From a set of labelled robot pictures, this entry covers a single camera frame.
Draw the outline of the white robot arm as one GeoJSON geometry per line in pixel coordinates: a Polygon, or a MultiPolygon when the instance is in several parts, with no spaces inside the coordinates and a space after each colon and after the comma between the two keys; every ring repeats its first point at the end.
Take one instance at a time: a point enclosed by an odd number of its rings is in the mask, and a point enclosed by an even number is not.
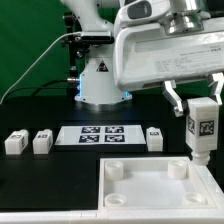
{"type": "Polygon", "coordinates": [[[81,25],[72,35],[86,65],[75,100],[111,108],[131,91],[161,87],[182,116],[179,83],[207,79],[220,102],[224,84],[224,12],[205,0],[60,0],[81,25]]]}

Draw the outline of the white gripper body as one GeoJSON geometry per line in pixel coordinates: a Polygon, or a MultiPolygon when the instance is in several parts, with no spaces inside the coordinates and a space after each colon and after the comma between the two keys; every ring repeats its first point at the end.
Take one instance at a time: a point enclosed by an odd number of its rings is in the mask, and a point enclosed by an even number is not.
{"type": "Polygon", "coordinates": [[[113,70],[121,91],[201,80],[224,71],[224,28],[171,36],[157,23],[125,28],[115,41],[113,70]]]}

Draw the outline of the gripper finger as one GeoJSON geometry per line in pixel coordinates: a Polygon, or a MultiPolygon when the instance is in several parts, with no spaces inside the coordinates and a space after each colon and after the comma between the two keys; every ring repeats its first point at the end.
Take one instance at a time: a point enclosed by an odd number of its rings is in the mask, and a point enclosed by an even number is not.
{"type": "Polygon", "coordinates": [[[176,117],[182,117],[186,112],[186,105],[175,91],[176,82],[174,80],[164,81],[162,84],[162,94],[173,106],[176,117]]]}
{"type": "Polygon", "coordinates": [[[210,97],[219,105],[222,105],[221,93],[224,87],[224,74],[222,72],[208,75],[208,86],[211,88],[210,97]]]}

